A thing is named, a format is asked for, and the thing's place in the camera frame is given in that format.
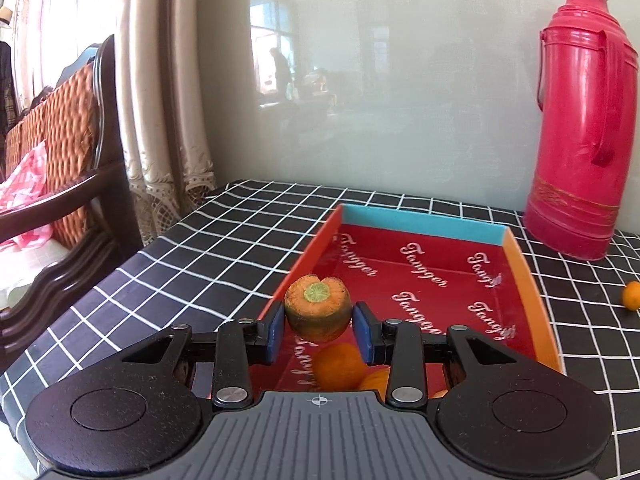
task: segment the tray rim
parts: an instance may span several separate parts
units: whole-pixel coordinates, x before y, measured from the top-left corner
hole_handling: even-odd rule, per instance
[[[373,222],[374,225],[371,225],[371,223],[365,224],[364,222],[367,221],[365,218]],[[341,224],[347,223],[389,229],[389,222],[398,219],[401,224],[408,226],[411,230],[391,228],[392,230],[458,238],[500,246],[504,251],[516,282],[516,288],[529,325],[536,360],[562,373],[558,346],[536,282],[513,232],[507,226],[501,224],[454,218],[436,213],[427,214],[375,206],[340,204],[314,235],[314,238],[309,242],[303,253],[300,254],[258,318],[261,319],[264,316],[274,301],[284,298],[285,292],[293,282],[313,271],[316,262],[331,243]],[[423,222],[430,222],[432,225],[428,226]],[[442,234],[447,229],[450,235]]]

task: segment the black checkered tablecloth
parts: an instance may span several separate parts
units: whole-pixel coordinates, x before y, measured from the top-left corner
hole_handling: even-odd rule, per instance
[[[548,307],[566,373],[600,394],[614,413],[614,437],[599,473],[640,477],[640,316],[620,307],[622,286],[640,280],[640,237],[616,232],[606,258],[583,263],[534,240],[514,211],[256,181],[234,182],[214,193],[96,286],[0,378],[2,408],[32,461],[23,422],[37,393],[168,325],[188,323],[206,332],[237,317],[258,316],[339,203],[508,225]],[[210,369],[199,367],[194,390],[205,396],[208,388]]]

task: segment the crosshair mark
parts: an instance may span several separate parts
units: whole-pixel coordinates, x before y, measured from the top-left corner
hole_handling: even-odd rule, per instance
[[[313,399],[309,399],[309,402],[311,402],[313,405],[315,405],[318,408],[320,408],[321,406],[324,406],[326,403],[331,402],[331,401],[329,399],[327,399],[326,397],[318,395],[318,396],[314,397]]]

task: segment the pink plastic bag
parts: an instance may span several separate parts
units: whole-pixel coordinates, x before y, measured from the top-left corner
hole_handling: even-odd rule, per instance
[[[0,184],[0,213],[36,202],[44,193],[47,180],[47,149],[43,140],[24,158],[14,172]],[[51,224],[38,227],[0,244],[0,251],[7,247],[21,249],[42,247],[53,233]]]

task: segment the curtain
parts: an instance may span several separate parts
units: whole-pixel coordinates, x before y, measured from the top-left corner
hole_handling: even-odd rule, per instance
[[[116,39],[120,136],[145,243],[215,188],[198,70],[196,0],[17,0],[14,77],[28,108],[92,43]]]
[[[120,135],[146,243],[215,188],[200,95],[196,0],[120,1]]]
[[[9,8],[14,2],[5,3]],[[119,0],[17,0],[13,18],[18,108],[28,108],[66,66],[116,27]]]

